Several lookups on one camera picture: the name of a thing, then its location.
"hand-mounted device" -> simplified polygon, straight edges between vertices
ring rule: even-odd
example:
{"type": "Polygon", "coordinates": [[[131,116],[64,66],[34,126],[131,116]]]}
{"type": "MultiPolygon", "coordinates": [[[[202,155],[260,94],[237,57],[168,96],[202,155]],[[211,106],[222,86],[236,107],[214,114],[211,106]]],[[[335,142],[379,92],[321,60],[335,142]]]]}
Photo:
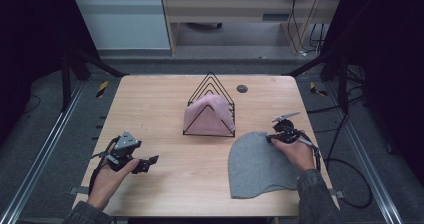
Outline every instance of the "hand-mounted device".
{"type": "MultiPolygon", "coordinates": [[[[134,150],[136,148],[139,148],[140,146],[141,141],[134,138],[128,131],[125,131],[122,136],[118,136],[112,139],[104,152],[100,152],[96,155],[93,155],[91,158],[98,156],[101,158],[101,160],[99,162],[99,165],[96,169],[94,169],[93,174],[91,175],[90,186],[88,188],[88,195],[90,195],[94,185],[94,181],[96,180],[97,174],[99,173],[102,167],[109,165],[110,168],[114,171],[121,170],[128,162],[134,159],[132,157],[132,154],[134,150]],[[113,143],[116,144],[109,152],[109,149],[113,145],[113,143]]],[[[140,159],[137,167],[134,168],[132,173],[137,174],[140,172],[148,172],[149,167],[155,164],[158,158],[159,156],[153,156],[150,157],[149,160],[140,159]]]]}
{"type": "Polygon", "coordinates": [[[320,162],[321,155],[319,153],[318,147],[311,142],[311,139],[309,139],[309,137],[305,133],[295,129],[293,122],[287,119],[289,117],[299,115],[299,114],[300,112],[290,113],[287,115],[282,115],[272,120],[272,122],[277,122],[277,124],[273,126],[276,134],[267,136],[268,143],[272,144],[271,142],[272,138],[278,139],[287,144],[291,144],[295,142],[296,140],[301,141],[305,145],[308,145],[310,148],[312,148],[314,152],[314,156],[315,156],[316,168],[318,171],[321,171],[321,162],[320,162]]]}

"yellow and black tape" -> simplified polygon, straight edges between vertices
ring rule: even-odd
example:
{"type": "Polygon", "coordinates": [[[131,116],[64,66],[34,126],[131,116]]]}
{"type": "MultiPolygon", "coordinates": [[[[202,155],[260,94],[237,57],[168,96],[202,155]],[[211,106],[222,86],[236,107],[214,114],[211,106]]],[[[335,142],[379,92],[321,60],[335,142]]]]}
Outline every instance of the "yellow and black tape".
{"type": "Polygon", "coordinates": [[[97,98],[100,98],[103,96],[103,93],[105,92],[105,89],[108,83],[109,83],[108,81],[104,81],[102,82],[102,84],[100,84],[99,91],[97,91],[97,94],[96,94],[97,98]]]}
{"type": "Polygon", "coordinates": [[[327,92],[317,90],[316,87],[315,87],[315,83],[313,83],[313,82],[311,82],[311,92],[316,93],[316,94],[321,95],[321,96],[327,96],[327,92]]]}

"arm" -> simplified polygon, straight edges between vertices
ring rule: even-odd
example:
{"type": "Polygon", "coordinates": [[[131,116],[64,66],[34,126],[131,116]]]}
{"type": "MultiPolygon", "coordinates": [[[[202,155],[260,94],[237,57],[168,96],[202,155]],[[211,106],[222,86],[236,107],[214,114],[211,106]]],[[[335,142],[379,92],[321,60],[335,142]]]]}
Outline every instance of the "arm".
{"type": "Polygon", "coordinates": [[[297,181],[300,223],[343,223],[327,185],[314,166],[312,149],[300,141],[286,144],[272,139],[301,175],[297,181]]]}
{"type": "Polygon", "coordinates": [[[118,172],[113,171],[109,165],[103,166],[96,177],[87,202],[80,201],[63,223],[111,223],[112,218],[103,213],[103,210],[124,178],[136,168],[138,162],[139,159],[133,159],[118,172]]]}

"person's left hand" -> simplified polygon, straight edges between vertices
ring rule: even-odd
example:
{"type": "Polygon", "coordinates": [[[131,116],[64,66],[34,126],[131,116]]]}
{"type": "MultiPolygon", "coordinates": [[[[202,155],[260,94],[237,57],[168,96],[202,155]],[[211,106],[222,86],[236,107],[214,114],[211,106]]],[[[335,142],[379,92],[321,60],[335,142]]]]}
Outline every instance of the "person's left hand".
{"type": "Polygon", "coordinates": [[[115,194],[125,177],[137,167],[139,161],[134,158],[117,172],[112,170],[109,165],[103,166],[94,181],[87,204],[103,211],[109,203],[109,199],[115,194]]]}

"wooden tabletop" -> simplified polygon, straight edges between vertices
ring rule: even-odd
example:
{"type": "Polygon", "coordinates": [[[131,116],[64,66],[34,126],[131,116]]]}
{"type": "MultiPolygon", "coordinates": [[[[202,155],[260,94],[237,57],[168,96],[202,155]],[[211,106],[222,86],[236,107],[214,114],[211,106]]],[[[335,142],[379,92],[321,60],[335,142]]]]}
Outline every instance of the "wooden tabletop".
{"type": "MultiPolygon", "coordinates": [[[[228,156],[238,137],[252,131],[274,133],[271,121],[290,118],[316,143],[297,84],[288,76],[218,75],[235,103],[236,136],[182,135],[187,101],[205,76],[126,76],[122,78],[94,153],[128,130],[142,140],[133,156],[159,160],[148,173],[129,174],[105,212],[112,216],[297,216],[297,191],[275,191],[252,199],[231,199],[228,156]],[[246,93],[238,85],[248,87],[246,93]]],[[[81,186],[88,186],[92,159],[81,186]]],[[[325,168],[321,170],[328,187],[325,168]]],[[[78,194],[75,200],[86,200],[78,194]]]]}

